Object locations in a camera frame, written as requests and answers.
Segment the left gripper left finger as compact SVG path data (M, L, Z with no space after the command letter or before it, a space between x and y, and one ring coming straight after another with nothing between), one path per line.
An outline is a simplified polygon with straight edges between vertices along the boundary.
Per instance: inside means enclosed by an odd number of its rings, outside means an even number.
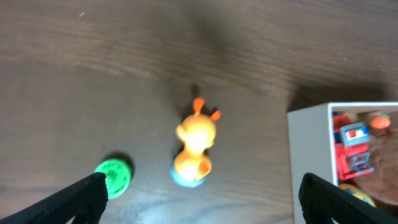
M108 202L106 175L95 172L1 220L1 224L98 224Z

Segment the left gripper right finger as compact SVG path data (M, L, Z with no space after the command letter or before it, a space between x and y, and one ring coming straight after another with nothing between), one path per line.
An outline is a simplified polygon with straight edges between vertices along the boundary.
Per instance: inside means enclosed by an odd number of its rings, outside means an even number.
M298 198L306 224L397 224L393 216L313 173L303 176Z

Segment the yellow ball with letters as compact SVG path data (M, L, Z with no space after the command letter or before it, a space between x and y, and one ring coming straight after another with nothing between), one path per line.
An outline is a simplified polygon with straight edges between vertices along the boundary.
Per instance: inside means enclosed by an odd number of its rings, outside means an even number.
M339 188L376 208L374 200L356 186L351 184L340 184Z

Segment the green ridged disc toy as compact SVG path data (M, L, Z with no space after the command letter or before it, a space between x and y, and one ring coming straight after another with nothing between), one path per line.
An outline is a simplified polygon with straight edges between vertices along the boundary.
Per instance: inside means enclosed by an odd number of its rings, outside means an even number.
M109 199L121 196L129 187L132 179L132 169L122 159L107 159L95 169L95 172L105 174Z

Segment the red toy fire truck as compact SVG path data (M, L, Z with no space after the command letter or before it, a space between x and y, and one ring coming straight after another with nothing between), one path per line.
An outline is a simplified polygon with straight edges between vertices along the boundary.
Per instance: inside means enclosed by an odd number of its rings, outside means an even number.
M336 167L339 180L348 180L374 171L370 164L368 127L354 123L347 115L333 117Z

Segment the yellow rubber duck toy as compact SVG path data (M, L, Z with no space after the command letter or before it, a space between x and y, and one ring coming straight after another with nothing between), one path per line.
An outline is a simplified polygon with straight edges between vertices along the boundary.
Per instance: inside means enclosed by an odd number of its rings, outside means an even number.
M175 157L171 166L171 176L180 186L195 188L204 183L212 170L210 158L205 151L212 147L216 137L216 124L221 111L211 115L201 112L205 105L202 97L193 100L193 114L187 116L176 127L175 133L183 143L183 149Z

